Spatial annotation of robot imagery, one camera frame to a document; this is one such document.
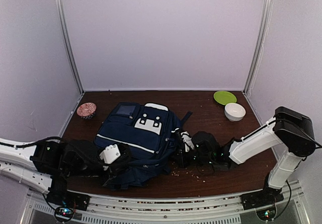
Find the orange patterned bowl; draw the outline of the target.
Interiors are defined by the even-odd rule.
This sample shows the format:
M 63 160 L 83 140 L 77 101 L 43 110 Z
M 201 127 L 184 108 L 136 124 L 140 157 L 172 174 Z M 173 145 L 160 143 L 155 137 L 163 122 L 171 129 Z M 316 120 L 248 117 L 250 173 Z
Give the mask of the orange patterned bowl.
M 81 119 L 90 120 L 95 116 L 96 110 L 97 110 L 96 104 L 88 102 L 88 103 L 81 104 L 77 108 L 76 113 Z

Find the white bowl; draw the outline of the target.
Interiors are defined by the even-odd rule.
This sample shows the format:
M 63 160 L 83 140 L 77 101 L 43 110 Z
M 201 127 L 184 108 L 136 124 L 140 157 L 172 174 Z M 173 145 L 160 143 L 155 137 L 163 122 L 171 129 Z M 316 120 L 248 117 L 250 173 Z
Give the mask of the white bowl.
M 224 113 L 225 113 L 226 118 L 229 121 L 238 122 L 238 121 L 241 121 L 245 117 L 246 110 L 240 104 L 228 103 L 227 105 L 225 105 Z

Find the aluminium front rail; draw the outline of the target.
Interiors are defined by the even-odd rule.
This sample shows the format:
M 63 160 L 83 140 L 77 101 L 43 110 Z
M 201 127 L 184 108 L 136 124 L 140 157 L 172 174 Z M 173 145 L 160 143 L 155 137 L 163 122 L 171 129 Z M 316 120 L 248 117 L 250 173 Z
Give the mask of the aluminium front rail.
M 62 223 L 312 223 L 298 181 L 283 186 L 283 199 L 248 204 L 253 191 L 178 198 L 126 197 L 85 192 L 85 209 Z

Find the aluminium frame post left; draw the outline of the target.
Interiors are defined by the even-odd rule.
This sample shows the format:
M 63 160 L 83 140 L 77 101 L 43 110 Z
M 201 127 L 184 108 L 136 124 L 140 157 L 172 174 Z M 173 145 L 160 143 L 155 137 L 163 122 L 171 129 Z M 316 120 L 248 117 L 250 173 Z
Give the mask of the aluminium frame post left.
M 81 83 L 81 79 L 77 70 L 77 66 L 75 63 L 73 51 L 72 51 L 72 46 L 71 46 L 71 41 L 67 29 L 67 23 L 66 23 L 66 17 L 64 13 L 64 7 L 63 7 L 63 0 L 55 0 L 56 6 L 57 6 L 57 11 L 58 11 L 58 16 L 59 16 L 59 21 L 60 21 L 60 26 L 61 26 L 61 31 L 63 35 L 63 43 L 65 46 L 68 62 L 71 68 L 71 72 L 73 75 L 73 78 L 75 80 L 77 89 L 79 93 L 82 95 L 84 94 L 84 89 Z

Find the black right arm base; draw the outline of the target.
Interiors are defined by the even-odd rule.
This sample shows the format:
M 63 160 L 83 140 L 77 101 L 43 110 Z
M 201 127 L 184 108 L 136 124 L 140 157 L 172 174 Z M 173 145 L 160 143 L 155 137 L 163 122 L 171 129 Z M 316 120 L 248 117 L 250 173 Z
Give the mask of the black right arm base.
M 262 190 L 242 194 L 240 196 L 244 210 L 272 205 L 284 200 L 282 189 L 274 189 L 265 186 Z

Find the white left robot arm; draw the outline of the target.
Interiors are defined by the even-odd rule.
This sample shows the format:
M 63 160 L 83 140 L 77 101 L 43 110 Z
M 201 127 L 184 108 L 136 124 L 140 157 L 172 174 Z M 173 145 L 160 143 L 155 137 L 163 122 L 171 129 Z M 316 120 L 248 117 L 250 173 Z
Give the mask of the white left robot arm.
M 42 194 L 52 192 L 62 206 L 72 202 L 70 177 L 115 177 L 132 157 L 129 146 L 101 148 L 88 140 L 51 136 L 33 142 L 1 139 L 1 172 Z

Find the green plate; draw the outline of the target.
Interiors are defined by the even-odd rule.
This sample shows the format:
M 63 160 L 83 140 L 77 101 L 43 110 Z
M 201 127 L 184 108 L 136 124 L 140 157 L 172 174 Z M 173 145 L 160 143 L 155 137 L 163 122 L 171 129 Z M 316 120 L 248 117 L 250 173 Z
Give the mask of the green plate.
M 229 103 L 236 103 L 236 96 L 228 91 L 217 91 L 213 94 L 214 100 L 220 105 L 227 105 Z

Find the aluminium frame post right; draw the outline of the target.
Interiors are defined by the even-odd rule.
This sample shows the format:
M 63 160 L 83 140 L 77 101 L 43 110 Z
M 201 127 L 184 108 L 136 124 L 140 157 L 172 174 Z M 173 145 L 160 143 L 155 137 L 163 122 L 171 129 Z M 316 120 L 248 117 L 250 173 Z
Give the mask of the aluminium frame post right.
M 253 54 L 249 74 L 246 80 L 246 84 L 244 87 L 244 94 L 246 96 L 249 96 L 251 94 L 251 89 L 255 82 L 257 71 L 260 65 L 261 54 L 263 51 L 264 41 L 267 34 L 269 20 L 271 16 L 272 3 L 273 3 L 273 0 L 264 0 L 264 3 L 263 3 L 262 16 L 261 16 L 258 36 L 255 44 L 254 54 Z

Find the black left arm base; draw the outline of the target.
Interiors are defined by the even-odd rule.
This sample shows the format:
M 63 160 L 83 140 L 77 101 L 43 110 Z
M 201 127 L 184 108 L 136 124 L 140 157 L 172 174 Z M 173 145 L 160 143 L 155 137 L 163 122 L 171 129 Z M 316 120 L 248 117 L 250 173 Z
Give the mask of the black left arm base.
M 48 187 L 46 200 L 49 203 L 65 206 L 76 210 L 86 211 L 90 202 L 90 196 L 67 190 L 67 181 L 63 177 L 50 177 L 51 184 Z

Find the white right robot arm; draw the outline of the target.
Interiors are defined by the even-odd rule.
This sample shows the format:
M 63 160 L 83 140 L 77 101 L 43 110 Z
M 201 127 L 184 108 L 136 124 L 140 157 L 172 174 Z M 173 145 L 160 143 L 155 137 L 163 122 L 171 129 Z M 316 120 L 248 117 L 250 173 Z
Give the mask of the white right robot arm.
M 314 139 L 311 119 L 283 106 L 276 108 L 274 116 L 258 129 L 241 138 L 232 138 L 223 146 L 205 131 L 190 136 L 177 128 L 173 133 L 181 151 L 192 154 L 191 159 L 199 164 L 209 164 L 220 171 L 229 171 L 269 148 L 284 145 L 283 155 L 266 176 L 264 189 L 258 193 L 258 201 L 265 205 L 277 197 L 300 162 L 321 148 Z

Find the aluminium frame post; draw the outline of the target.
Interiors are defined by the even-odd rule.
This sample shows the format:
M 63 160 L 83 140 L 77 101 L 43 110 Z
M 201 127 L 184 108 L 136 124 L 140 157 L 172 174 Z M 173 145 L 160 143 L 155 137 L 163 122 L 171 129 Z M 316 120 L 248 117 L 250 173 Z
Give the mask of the aluminium frame post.
M 68 62 L 71 68 L 71 72 L 73 75 L 73 78 L 75 80 L 77 89 L 79 93 L 82 95 L 84 94 L 84 89 L 81 83 L 81 79 L 77 70 L 77 66 L 75 63 L 73 51 L 72 51 L 72 46 L 71 46 L 71 41 L 67 29 L 67 23 L 66 23 L 66 17 L 64 13 L 64 7 L 63 7 L 63 0 L 55 0 L 56 6 L 57 6 L 57 11 L 58 11 L 58 16 L 59 16 L 59 21 L 60 21 L 60 26 L 61 26 L 61 31 L 63 35 L 63 43 L 65 46 Z
M 246 96 L 249 96 L 251 94 L 251 89 L 255 82 L 257 71 L 260 65 L 261 54 L 263 51 L 264 41 L 267 34 L 269 20 L 271 16 L 272 3 L 273 3 L 273 0 L 264 0 L 264 3 L 263 3 L 262 16 L 261 16 L 258 36 L 255 44 L 254 54 L 253 54 L 249 74 L 246 80 L 246 84 L 244 87 L 244 94 Z

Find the navy blue backpack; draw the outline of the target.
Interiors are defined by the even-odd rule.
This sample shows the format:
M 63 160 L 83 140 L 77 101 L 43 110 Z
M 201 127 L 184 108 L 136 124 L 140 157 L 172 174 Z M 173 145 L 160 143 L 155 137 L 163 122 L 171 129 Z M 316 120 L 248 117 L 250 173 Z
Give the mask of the navy blue backpack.
M 100 148 L 125 147 L 131 157 L 127 160 L 121 152 L 115 160 L 120 166 L 108 168 L 102 185 L 124 190 L 142 187 L 154 177 L 169 174 L 170 157 L 190 144 L 189 134 L 182 128 L 191 115 L 189 111 L 180 119 L 167 106 L 156 103 L 119 103 L 101 124 L 94 143 Z

